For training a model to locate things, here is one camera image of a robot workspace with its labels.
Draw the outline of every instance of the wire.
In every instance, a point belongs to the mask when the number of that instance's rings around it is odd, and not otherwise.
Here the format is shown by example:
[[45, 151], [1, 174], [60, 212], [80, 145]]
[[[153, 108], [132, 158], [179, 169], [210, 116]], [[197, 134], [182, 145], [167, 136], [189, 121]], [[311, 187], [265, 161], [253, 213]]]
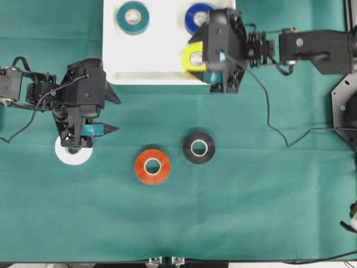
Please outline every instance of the wire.
[[292, 143], [289, 143], [287, 137], [276, 127], [272, 126], [270, 123], [270, 117], [271, 117], [271, 112], [270, 112], [270, 101], [269, 101], [269, 94], [267, 91], [267, 88], [263, 85], [263, 83], [259, 80], [259, 78], [252, 72], [250, 71], [247, 67], [245, 67], [244, 65], [242, 65], [239, 61], [235, 60], [233, 57], [225, 54], [227, 60], [234, 62], [238, 67], [242, 68], [243, 70], [245, 70], [246, 72], [248, 72], [257, 82], [258, 84], [262, 87], [262, 89], [264, 90], [264, 93], [266, 95], [266, 100], [267, 100], [267, 125], [269, 128], [271, 128], [272, 130], [274, 130], [275, 132], [277, 132], [283, 139], [285, 142], [285, 145], [287, 148], [290, 148], [291, 146], [297, 144], [298, 142], [300, 142], [302, 139], [304, 139], [311, 131], [315, 131], [315, 130], [326, 130], [326, 131], [357, 131], [357, 128], [323, 128], [323, 127], [313, 127], [310, 128], [308, 131], [306, 131], [300, 138], [298, 138], [297, 140], [295, 140]]
[[46, 94], [44, 94], [44, 95], [40, 98], [40, 100], [37, 102], [36, 107], [35, 107], [35, 109], [33, 110], [33, 114], [32, 114], [32, 116], [31, 116], [30, 121], [29, 121], [24, 127], [22, 127], [20, 130], [18, 130], [17, 132], [15, 132], [8, 140], [6, 140], [5, 138], [2, 138], [2, 137], [0, 137], [0, 140], [4, 141], [4, 142], [6, 142], [6, 143], [10, 143], [13, 138], [15, 138], [17, 135], [19, 135], [21, 132], [23, 132], [25, 129], [27, 129], [27, 128], [32, 124], [33, 120], [35, 119], [35, 115], [36, 115], [37, 109], [39, 108], [39, 106], [40, 106], [40, 104], [41, 104], [41, 102], [43, 101], [44, 98], [46, 98], [46, 97], [47, 97], [48, 95], [50, 95], [51, 93], [56, 92], [56, 91], [58, 91], [58, 90], [60, 90], [60, 89], [66, 88], [66, 87], [68, 87], [68, 86], [74, 84], [74, 83], [77, 82], [78, 80], [81, 80], [81, 79], [86, 78], [86, 77], [87, 77], [86, 75], [82, 75], [82, 76], [80, 76], [80, 77], [77, 77], [77, 78], [74, 79], [73, 81], [71, 81], [71, 82], [69, 82], [69, 83], [67, 83], [67, 84], [64, 84], [64, 85], [62, 85], [62, 86], [60, 86], [60, 87], [58, 87], [58, 88], [55, 88], [55, 89], [53, 89], [53, 90], [47, 92]]
[[271, 56], [268, 56], [270, 60], [272, 61], [272, 64], [277, 68], [277, 70], [285, 76], [291, 75], [294, 72], [294, 65], [289, 65], [289, 71], [285, 71], [283, 68], [280, 67], [282, 65], [281, 63], [277, 63], [275, 59]]
[[351, 266], [352, 268], [356, 268], [355, 266], [353, 266], [352, 264], [350, 264], [348, 261], [345, 261], [345, 263], [347, 263], [349, 266]]
[[285, 264], [292, 264], [292, 265], [300, 265], [300, 264], [315, 264], [317, 262], [323, 262], [323, 261], [331, 261], [331, 260], [336, 260], [342, 257], [346, 257], [349, 255], [353, 255], [353, 254], [357, 254], [357, 251], [351, 251], [351, 252], [347, 252], [341, 255], [337, 255], [334, 257], [329, 257], [329, 258], [325, 258], [325, 259], [317, 259], [317, 260], [311, 260], [311, 261], [300, 261], [300, 262], [285, 262]]
[[[20, 68], [18, 68], [18, 67], [16, 66], [16, 64], [18, 63], [19, 60], [22, 62], [22, 65], [23, 65], [25, 71], [22, 70], [22, 69], [20, 69]], [[31, 71], [30, 66], [28, 65], [28, 62], [27, 62], [27, 60], [26, 60], [25, 57], [21, 57], [21, 56], [20, 56], [20, 57], [16, 57], [16, 58], [13, 60], [12, 64], [11, 64], [11, 68], [16, 69], [16, 70], [18, 70], [18, 71], [21, 71], [21, 72], [23, 72], [23, 73], [28, 74], [29, 77], [30, 77], [30, 79], [31, 79], [33, 82], [36, 82], [36, 79], [35, 79], [35, 77], [33, 76], [33, 73], [32, 73], [32, 71]]]

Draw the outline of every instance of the black tape roll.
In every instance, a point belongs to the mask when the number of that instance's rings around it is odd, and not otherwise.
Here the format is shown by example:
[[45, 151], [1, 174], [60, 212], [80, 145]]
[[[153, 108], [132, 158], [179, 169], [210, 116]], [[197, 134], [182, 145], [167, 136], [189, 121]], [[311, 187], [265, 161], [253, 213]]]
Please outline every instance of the black tape roll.
[[[205, 152], [201, 155], [194, 153], [193, 144], [201, 142], [205, 145]], [[213, 138], [204, 132], [194, 132], [188, 135], [184, 142], [184, 154], [194, 164], [205, 164], [210, 161], [216, 152], [216, 144]]]

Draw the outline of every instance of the red tape roll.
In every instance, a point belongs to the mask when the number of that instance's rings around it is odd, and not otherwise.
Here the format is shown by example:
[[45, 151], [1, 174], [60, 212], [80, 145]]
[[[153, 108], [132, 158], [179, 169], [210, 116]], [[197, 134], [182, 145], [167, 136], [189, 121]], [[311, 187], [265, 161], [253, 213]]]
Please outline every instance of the red tape roll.
[[[160, 163], [159, 171], [155, 174], [151, 174], [146, 170], [146, 163], [150, 160], [157, 160]], [[135, 162], [135, 172], [139, 180], [143, 183], [150, 185], [157, 185], [166, 180], [170, 174], [170, 159], [168, 156], [157, 149], [149, 149], [143, 151], [136, 158]]]

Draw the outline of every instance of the green tablecloth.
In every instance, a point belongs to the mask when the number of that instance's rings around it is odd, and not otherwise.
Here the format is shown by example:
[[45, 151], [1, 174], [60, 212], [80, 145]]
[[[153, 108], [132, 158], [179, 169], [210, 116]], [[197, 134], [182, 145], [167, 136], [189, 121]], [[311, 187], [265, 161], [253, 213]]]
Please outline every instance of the green tablecloth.
[[[100, 57], [102, 5], [1, 0], [0, 65], [23, 55], [33, 70], [61, 78], [67, 64]], [[342, 0], [239, 0], [237, 7], [259, 30], [344, 29]], [[308, 62], [289, 77], [275, 68], [255, 73], [270, 92], [272, 123], [290, 140], [331, 122], [330, 90], [341, 76], [322, 76]], [[11, 145], [0, 143], [0, 261], [314, 259], [356, 248], [356, 237], [339, 226], [356, 196], [353, 153], [331, 132], [286, 149], [267, 128], [263, 91], [248, 75], [238, 95], [208, 87], [115, 90], [123, 104], [108, 103], [100, 121], [120, 131], [97, 139], [84, 165], [57, 159], [51, 113], [38, 114]], [[0, 108], [1, 136], [29, 116]], [[182, 153], [195, 128], [216, 141], [206, 165]], [[150, 145], [172, 164], [156, 187], [134, 174], [136, 156]]]

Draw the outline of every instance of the screw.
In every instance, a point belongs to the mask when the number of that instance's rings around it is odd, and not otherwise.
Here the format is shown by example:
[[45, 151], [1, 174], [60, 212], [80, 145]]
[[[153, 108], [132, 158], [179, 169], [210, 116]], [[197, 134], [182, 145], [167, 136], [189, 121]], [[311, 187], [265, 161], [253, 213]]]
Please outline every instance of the screw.
[[248, 50], [248, 56], [250, 56], [250, 57], [254, 56], [254, 49], [249, 49]]
[[296, 40], [296, 45], [297, 45], [298, 47], [302, 47], [302, 46], [303, 46], [303, 39], [302, 39], [302, 38], [298, 38], [298, 39]]

